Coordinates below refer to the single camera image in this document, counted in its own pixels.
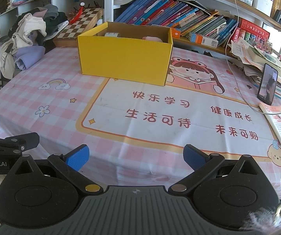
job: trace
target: tablecloth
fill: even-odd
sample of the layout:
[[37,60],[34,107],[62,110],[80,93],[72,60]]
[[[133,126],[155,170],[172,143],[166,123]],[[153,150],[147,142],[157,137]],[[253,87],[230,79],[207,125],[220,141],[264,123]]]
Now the tablecloth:
[[168,188],[193,172],[185,144],[226,158],[251,154],[281,196],[281,164],[267,154],[276,137],[240,96],[256,107],[257,88],[232,70],[224,60],[174,48],[160,87],[82,75],[77,49],[55,48],[0,90],[0,138],[37,132],[40,144],[28,151],[37,159],[87,144],[90,160],[80,171],[112,185]]

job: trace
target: pen holder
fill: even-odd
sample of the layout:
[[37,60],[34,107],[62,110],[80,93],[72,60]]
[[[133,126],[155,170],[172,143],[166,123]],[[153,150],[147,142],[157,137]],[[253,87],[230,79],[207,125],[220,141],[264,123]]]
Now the pen holder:
[[273,2],[271,0],[253,0],[253,7],[270,17]]

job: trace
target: white cable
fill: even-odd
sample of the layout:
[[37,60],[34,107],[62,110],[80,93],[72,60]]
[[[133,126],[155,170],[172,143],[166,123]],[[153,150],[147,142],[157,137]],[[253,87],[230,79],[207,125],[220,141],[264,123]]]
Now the white cable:
[[[235,6],[236,6],[236,11],[237,11],[237,26],[238,26],[238,24],[239,24],[239,19],[240,19],[240,18],[239,18],[239,12],[238,12],[238,8],[237,8],[236,0],[234,0],[234,2],[235,2]],[[234,35],[235,31],[236,31],[236,28],[234,29],[232,35],[229,37],[228,43],[230,42],[230,40],[231,40],[232,36]],[[232,71],[232,69],[231,69],[231,67],[230,67],[229,61],[228,61],[227,53],[226,53],[226,62],[227,62],[227,64],[228,64],[228,67],[229,67],[230,71],[233,73],[233,71]],[[247,104],[253,111],[255,111],[255,112],[257,112],[257,113],[260,113],[260,114],[264,114],[264,115],[280,115],[280,114],[281,114],[281,113],[263,113],[263,112],[260,112],[260,111],[255,110],[255,109],[245,100],[245,98],[243,97],[242,92],[241,92],[241,90],[240,90],[240,87],[238,86],[238,83],[237,83],[237,80],[236,80],[236,77],[235,77],[235,74],[234,74],[234,73],[233,73],[233,76],[234,76],[234,79],[235,79],[237,88],[238,88],[238,90],[239,90],[239,93],[240,93],[242,99],[244,100],[244,102],[246,102],[246,104]]]

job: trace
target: yellow cardboard box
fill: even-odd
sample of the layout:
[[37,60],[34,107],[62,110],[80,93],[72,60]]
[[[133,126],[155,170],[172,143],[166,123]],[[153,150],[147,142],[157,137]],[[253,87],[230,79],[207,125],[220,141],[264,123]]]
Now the yellow cardboard box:
[[[105,33],[120,37],[105,37]],[[159,37],[162,42],[142,40]],[[173,47],[171,30],[106,22],[77,37],[82,74],[164,86]]]

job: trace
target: phone screen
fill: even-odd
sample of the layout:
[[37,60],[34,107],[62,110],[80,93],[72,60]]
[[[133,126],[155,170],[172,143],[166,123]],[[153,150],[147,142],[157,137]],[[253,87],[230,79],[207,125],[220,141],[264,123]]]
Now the phone screen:
[[257,95],[258,98],[266,104],[272,104],[273,96],[276,90],[277,76],[278,71],[266,63]]

